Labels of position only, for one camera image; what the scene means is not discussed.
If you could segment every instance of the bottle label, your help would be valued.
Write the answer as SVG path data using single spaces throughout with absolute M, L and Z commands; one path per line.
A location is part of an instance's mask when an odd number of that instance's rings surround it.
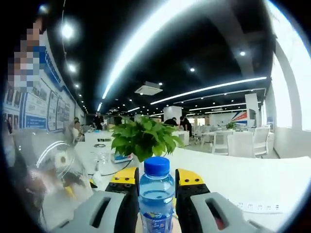
M 172 214 L 144 213 L 143 224 L 147 233 L 170 233 L 172 232 Z

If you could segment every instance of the black ceiling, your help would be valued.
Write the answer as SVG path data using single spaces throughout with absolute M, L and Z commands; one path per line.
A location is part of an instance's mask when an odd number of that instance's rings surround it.
M 69 90 L 78 102 L 85 102 L 89 113 L 96 112 L 100 102 L 103 102 L 101 112 L 104 114 L 109 109 L 125 113 L 135 107 L 141 109 L 131 113 L 157 114 L 167 104 L 193 98 L 198 99 L 175 105 L 184 107 L 186 114 L 196 105 L 209 107 L 214 102 L 216 105 L 231 104 L 232 100 L 234 103 L 245 102 L 246 93 L 252 92 L 252 89 L 267 88 L 270 83 L 274 43 L 269 18 L 259 0 L 215 2 L 194 7 L 161 28 L 121 73 L 104 100 L 102 95 L 107 77 L 121 49 L 162 1 L 109 1 L 103 7 L 93 2 L 81 5 L 66 0 L 64 20 L 74 23 L 75 37 L 64 47 L 67 60 L 74 62 L 78 68 L 71 77 L 65 66 L 60 33 L 64 1 L 55 1 L 51 5 L 47 29 L 51 50 Z M 244 57 L 241 57 L 241 51 L 245 51 Z M 191 67 L 195 68 L 194 72 L 190 72 Z M 255 77 L 268 79 L 150 105 L 153 101 L 184 92 Z M 163 91 L 154 96 L 136 94 L 135 91 L 146 81 L 162 82 Z M 74 87 L 76 83 L 81 86 L 78 90 Z M 201 99 L 240 90 L 248 91 Z M 264 90 L 253 92 L 257 92 L 258 99 L 263 100 Z

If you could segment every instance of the potted plant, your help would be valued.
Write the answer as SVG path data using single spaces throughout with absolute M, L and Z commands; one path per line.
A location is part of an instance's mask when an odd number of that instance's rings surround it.
M 230 123 L 227 124 L 226 127 L 227 127 L 228 130 L 235 130 L 236 127 L 237 127 L 237 124 L 235 122 L 230 122 Z
M 124 119 L 124 124 L 113 128 L 114 140 L 111 148 L 116 154 L 127 156 L 134 154 L 139 162 L 152 157 L 170 154 L 175 150 L 176 142 L 183 146 L 179 137 L 172 135 L 175 128 L 142 117 L 140 122 Z

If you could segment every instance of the blue bottle cap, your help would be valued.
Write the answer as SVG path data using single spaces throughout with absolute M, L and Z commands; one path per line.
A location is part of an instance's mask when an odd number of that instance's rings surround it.
M 170 172 L 170 161 L 164 157 L 151 157 L 144 161 L 144 170 L 150 176 L 165 176 Z

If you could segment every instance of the plastic water bottle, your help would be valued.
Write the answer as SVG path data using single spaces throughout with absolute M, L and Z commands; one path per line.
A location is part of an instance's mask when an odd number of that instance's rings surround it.
M 170 161 L 151 157 L 144 161 L 145 174 L 139 182 L 139 208 L 144 233 L 172 232 L 175 182 Z

